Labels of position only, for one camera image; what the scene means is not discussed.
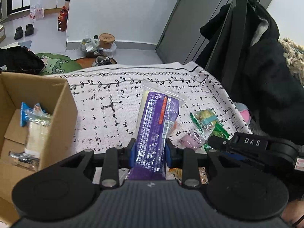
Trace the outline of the orange candy snack packet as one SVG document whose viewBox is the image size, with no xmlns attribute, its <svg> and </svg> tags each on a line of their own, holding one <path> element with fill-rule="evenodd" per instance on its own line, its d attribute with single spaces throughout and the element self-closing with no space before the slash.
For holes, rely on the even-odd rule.
<svg viewBox="0 0 304 228">
<path fill-rule="evenodd" d="M 180 168 L 169 168 L 167 170 L 166 178 L 168 180 L 177 180 L 179 184 L 182 182 L 182 169 Z"/>
</svg>

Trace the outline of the green cookie snack packet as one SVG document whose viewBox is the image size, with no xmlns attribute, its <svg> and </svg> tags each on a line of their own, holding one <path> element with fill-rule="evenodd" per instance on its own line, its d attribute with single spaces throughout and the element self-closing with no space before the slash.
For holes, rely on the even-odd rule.
<svg viewBox="0 0 304 228">
<path fill-rule="evenodd" d="M 190 118 L 199 133 L 205 138 L 213 135 L 224 139 L 228 139 L 230 137 L 229 133 L 219 122 L 217 116 L 210 109 L 191 112 Z"/>
</svg>

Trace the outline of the brown lidded cup container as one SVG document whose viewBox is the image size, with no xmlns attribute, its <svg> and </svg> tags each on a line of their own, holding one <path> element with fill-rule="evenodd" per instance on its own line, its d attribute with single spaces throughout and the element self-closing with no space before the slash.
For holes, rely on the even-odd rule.
<svg viewBox="0 0 304 228">
<path fill-rule="evenodd" d="M 110 33 L 102 33 L 99 35 L 99 46 L 103 49 L 110 49 L 115 42 L 115 37 Z"/>
</svg>

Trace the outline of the clear plastic bag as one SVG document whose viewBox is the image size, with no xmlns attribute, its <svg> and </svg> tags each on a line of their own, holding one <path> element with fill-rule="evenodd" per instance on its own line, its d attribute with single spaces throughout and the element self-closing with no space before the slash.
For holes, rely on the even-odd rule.
<svg viewBox="0 0 304 228">
<path fill-rule="evenodd" d="M 80 42 L 79 50 L 86 57 L 94 57 L 99 52 L 99 40 L 94 38 L 85 38 Z"/>
</svg>

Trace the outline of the purple wafer snack pack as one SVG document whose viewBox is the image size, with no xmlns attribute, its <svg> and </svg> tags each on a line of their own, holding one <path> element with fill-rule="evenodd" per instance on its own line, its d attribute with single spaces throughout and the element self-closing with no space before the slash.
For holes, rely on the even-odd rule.
<svg viewBox="0 0 304 228">
<path fill-rule="evenodd" d="M 141 82 L 143 96 L 138 119 L 135 152 L 131 159 L 129 180 L 165 179 L 165 144 L 187 97 Z"/>
</svg>

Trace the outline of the black clothes pile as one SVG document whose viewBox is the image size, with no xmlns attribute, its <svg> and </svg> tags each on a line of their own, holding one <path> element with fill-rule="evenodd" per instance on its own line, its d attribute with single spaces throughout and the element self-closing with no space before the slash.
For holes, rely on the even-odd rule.
<svg viewBox="0 0 304 228">
<path fill-rule="evenodd" d="M 44 69 L 44 62 L 24 46 L 1 49 L 1 72 L 38 75 Z"/>
</svg>

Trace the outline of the right black slipper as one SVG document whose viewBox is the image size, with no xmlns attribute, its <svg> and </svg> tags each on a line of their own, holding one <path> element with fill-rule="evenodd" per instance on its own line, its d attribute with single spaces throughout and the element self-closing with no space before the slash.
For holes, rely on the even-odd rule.
<svg viewBox="0 0 304 228">
<path fill-rule="evenodd" d="M 26 25 L 26 30 L 25 30 L 24 35 L 25 35 L 25 36 L 31 36 L 31 35 L 33 35 L 33 33 L 34 33 L 33 24 L 27 24 L 27 25 Z"/>
</svg>

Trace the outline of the clear wrapped cracker pack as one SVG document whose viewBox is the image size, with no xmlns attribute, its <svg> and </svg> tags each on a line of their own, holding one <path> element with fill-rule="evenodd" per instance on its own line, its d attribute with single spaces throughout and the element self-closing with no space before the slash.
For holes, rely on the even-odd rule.
<svg viewBox="0 0 304 228">
<path fill-rule="evenodd" d="M 52 116 L 44 112 L 28 112 L 28 118 L 25 153 L 40 158 L 49 135 Z"/>
</svg>

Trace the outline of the black coat on rack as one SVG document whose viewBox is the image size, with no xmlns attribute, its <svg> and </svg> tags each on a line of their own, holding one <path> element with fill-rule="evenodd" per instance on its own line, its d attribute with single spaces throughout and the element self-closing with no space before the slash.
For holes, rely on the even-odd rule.
<svg viewBox="0 0 304 228">
<path fill-rule="evenodd" d="M 196 63 L 245 104 L 265 134 L 303 144 L 303 86 L 287 67 L 276 22 L 259 3 L 236 0 L 200 29 Z"/>
</svg>

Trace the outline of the cardboard box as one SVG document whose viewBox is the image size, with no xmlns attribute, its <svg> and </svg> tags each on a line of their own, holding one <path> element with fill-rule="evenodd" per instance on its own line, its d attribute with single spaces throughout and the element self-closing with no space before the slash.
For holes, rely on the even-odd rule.
<svg viewBox="0 0 304 228">
<path fill-rule="evenodd" d="M 77 108 L 66 79 L 1 73 L 1 225 L 19 219 L 17 182 L 67 157 Z"/>
</svg>

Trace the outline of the grey door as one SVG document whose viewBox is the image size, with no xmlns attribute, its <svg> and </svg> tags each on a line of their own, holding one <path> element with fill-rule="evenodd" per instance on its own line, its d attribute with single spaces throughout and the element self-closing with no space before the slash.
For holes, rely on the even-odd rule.
<svg viewBox="0 0 304 228">
<path fill-rule="evenodd" d="M 195 61 L 208 40 L 200 28 L 233 0 L 178 0 L 156 48 L 163 63 Z M 267 8 L 272 0 L 257 0 Z"/>
</svg>

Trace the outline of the pink grey plush toy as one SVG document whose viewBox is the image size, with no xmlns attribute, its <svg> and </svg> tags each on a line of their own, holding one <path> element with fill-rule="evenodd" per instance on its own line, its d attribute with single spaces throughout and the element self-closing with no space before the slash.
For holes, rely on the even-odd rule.
<svg viewBox="0 0 304 228">
<path fill-rule="evenodd" d="M 251 121 L 251 116 L 247 106 L 240 102 L 235 102 L 234 105 L 241 114 L 243 120 L 249 125 Z"/>
</svg>

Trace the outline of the white patterned table cloth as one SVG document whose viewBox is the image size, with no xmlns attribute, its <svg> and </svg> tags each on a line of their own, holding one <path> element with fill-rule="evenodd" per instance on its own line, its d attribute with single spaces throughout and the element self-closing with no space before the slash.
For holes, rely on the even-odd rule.
<svg viewBox="0 0 304 228">
<path fill-rule="evenodd" d="M 171 135 L 175 146 L 193 127 L 190 113 L 211 109 L 224 129 L 250 133 L 233 101 L 210 73 L 194 62 L 128 66 L 122 64 L 85 68 L 60 74 L 69 85 L 78 110 L 72 153 L 90 148 L 104 153 L 127 146 L 135 137 L 142 99 L 142 81 L 160 91 L 184 96 L 178 127 Z"/>
</svg>

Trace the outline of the pink mochi snack packet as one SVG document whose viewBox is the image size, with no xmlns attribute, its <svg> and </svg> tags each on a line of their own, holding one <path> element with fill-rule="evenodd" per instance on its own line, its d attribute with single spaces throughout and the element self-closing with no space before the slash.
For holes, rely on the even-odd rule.
<svg viewBox="0 0 304 228">
<path fill-rule="evenodd" d="M 191 130 L 179 140 L 182 146 L 193 150 L 197 150 L 205 141 L 206 139 L 197 130 Z"/>
</svg>

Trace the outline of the red oil bottle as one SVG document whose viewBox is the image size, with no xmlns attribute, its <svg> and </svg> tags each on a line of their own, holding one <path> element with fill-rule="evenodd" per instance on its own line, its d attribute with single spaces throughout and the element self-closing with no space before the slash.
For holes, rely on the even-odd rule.
<svg viewBox="0 0 304 228">
<path fill-rule="evenodd" d="M 68 10 L 65 6 L 63 6 L 58 13 L 58 31 L 66 31 L 67 29 L 67 16 Z"/>
</svg>

